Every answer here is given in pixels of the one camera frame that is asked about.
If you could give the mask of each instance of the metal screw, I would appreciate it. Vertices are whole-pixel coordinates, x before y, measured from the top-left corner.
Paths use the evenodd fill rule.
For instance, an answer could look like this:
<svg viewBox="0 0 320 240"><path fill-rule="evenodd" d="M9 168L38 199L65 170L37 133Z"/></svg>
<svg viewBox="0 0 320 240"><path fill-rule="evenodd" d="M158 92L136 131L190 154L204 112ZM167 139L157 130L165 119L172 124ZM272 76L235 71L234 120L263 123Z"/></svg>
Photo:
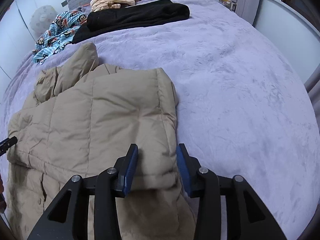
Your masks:
<svg viewBox="0 0 320 240"><path fill-rule="evenodd" d="M72 180L73 182L77 182L77 181L80 180L80 176L79 176L79 175L74 175L74 176L72 176L71 180Z"/></svg>
<svg viewBox="0 0 320 240"><path fill-rule="evenodd" d="M235 176L235 180L236 180L236 182L242 182L243 181L243 177L240 176L240 175L236 175Z"/></svg>
<svg viewBox="0 0 320 240"><path fill-rule="evenodd" d="M208 171L209 170L207 168L205 168L205 167L199 168L199 172L202 173L202 174L206 174L206 173L208 173Z"/></svg>
<svg viewBox="0 0 320 240"><path fill-rule="evenodd" d="M107 173L109 173L109 174L114 174L116 172L117 172L117 169L114 167L107 169Z"/></svg>

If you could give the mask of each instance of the jacket sleeve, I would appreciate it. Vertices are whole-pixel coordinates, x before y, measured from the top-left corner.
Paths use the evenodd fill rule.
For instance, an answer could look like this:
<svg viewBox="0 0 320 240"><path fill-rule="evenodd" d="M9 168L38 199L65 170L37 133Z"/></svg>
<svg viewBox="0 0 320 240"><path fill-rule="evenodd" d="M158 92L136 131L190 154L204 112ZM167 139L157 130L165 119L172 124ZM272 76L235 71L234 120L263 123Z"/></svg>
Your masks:
<svg viewBox="0 0 320 240"><path fill-rule="evenodd" d="M53 67L39 73L34 89L36 100L43 103L73 87L98 64L96 46L91 42L82 44L62 67Z"/></svg>
<svg viewBox="0 0 320 240"><path fill-rule="evenodd" d="M59 72L53 94L57 96L61 92L73 87L85 74L94 70L99 65L96 46L85 43L66 61Z"/></svg>

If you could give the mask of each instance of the white pillow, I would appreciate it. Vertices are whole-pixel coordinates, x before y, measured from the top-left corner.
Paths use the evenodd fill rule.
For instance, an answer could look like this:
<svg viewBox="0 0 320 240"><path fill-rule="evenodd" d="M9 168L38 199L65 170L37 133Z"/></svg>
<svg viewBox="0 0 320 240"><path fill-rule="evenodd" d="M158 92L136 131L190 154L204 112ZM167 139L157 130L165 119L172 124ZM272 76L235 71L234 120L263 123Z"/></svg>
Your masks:
<svg viewBox="0 0 320 240"><path fill-rule="evenodd" d="M34 30L37 37L40 37L57 16L56 10L51 5L38 8L30 19L30 27Z"/></svg>

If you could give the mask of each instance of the blue gripper pad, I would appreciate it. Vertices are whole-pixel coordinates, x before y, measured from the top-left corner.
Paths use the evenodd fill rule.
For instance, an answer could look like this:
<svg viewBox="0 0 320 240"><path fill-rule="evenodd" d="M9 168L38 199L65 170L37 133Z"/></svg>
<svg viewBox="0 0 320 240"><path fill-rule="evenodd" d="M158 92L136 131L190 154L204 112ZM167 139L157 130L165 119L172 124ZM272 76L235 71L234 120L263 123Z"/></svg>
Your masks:
<svg viewBox="0 0 320 240"><path fill-rule="evenodd" d="M129 164L127 166L127 170L124 176L124 188L123 188L123 193L125 196L127 196L130 192L132 181L133 181L133 176L137 168L137 163L138 163L138 146L135 145L132 155L129 161Z"/></svg>
<svg viewBox="0 0 320 240"><path fill-rule="evenodd" d="M191 177L190 177L190 173L189 173L189 170L188 170L188 167L186 164L185 157L182 153L182 149L180 147L180 144L177 146L176 154L177 154L177 165L179 168L183 187L184 187L184 190L186 191L186 193L188 194L188 196L190 197L190 195L191 195Z"/></svg>

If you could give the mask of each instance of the beige puffer jacket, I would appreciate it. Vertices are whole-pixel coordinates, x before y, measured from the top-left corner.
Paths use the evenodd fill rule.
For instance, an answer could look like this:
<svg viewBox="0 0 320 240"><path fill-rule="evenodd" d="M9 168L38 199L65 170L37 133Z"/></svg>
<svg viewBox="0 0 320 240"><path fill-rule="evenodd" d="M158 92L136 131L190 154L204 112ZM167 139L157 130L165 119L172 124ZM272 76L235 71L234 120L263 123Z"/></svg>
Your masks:
<svg viewBox="0 0 320 240"><path fill-rule="evenodd" d="M92 43L62 67L42 71L9 124L9 136L18 138L7 154L9 223L17 239L27 239L71 176L112 167L131 143L139 147L139 160L133 191L116 202L122 239L193 239L195 222L176 164L176 104L161 68L98 66ZM89 239L92 221L90 201Z"/></svg>

